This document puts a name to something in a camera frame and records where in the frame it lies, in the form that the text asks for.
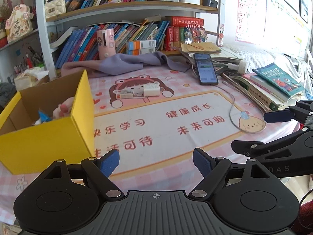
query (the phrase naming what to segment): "small toy figurine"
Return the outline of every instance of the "small toy figurine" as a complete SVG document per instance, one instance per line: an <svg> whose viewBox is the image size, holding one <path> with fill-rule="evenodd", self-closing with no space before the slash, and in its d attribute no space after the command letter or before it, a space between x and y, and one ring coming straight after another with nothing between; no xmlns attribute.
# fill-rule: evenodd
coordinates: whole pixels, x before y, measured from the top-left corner
<svg viewBox="0 0 313 235"><path fill-rule="evenodd" d="M33 13L30 12L29 6L25 4L17 5L13 8L11 16L5 22L5 29L10 33L7 36L7 42L11 42L21 36L30 33L32 28L31 19Z"/></svg>
<svg viewBox="0 0 313 235"><path fill-rule="evenodd" d="M53 119L68 117L71 114L75 97L70 97L53 111Z"/></svg>

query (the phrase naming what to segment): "phone screen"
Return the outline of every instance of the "phone screen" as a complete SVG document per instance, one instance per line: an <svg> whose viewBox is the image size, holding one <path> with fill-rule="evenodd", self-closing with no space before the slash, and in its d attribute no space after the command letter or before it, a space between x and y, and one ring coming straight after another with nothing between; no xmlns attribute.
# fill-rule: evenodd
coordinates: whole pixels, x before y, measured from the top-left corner
<svg viewBox="0 0 313 235"><path fill-rule="evenodd" d="M194 54L201 83L218 84L215 69L209 54Z"/></svg>

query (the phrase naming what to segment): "quilted purse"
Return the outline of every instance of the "quilted purse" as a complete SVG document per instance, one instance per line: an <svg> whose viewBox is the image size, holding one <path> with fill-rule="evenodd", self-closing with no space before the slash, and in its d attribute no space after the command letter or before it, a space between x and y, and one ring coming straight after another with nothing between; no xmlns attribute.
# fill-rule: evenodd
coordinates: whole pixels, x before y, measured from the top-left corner
<svg viewBox="0 0 313 235"><path fill-rule="evenodd" d="M51 2L48 2L48 0L45 0L44 11L46 14L46 18L63 14L66 12L65 1L53 0Z"/></svg>

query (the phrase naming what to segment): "metal screw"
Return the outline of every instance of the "metal screw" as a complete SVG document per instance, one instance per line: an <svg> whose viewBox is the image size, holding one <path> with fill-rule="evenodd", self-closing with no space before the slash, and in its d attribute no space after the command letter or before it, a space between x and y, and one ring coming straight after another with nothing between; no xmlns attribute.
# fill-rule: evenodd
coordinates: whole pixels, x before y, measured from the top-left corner
<svg viewBox="0 0 313 235"><path fill-rule="evenodd" d="M203 190L194 190L191 194L197 198L203 198L207 196L207 192Z"/></svg>
<svg viewBox="0 0 313 235"><path fill-rule="evenodd" d="M110 190L106 192L106 195L111 198L116 198L121 196L121 192L119 190Z"/></svg>

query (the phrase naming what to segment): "purple garment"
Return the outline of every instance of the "purple garment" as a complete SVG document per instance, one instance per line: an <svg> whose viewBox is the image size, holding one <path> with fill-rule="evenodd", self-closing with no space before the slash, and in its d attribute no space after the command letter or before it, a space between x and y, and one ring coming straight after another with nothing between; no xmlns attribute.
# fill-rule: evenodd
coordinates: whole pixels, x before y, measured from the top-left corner
<svg viewBox="0 0 313 235"><path fill-rule="evenodd" d="M115 54L101 61L67 62L61 69L62 76L87 70L89 78L98 78L108 75L119 75L130 71L143 69L144 65L167 65L171 70L186 72L187 64L173 62L162 52L132 56L127 54Z"/></svg>

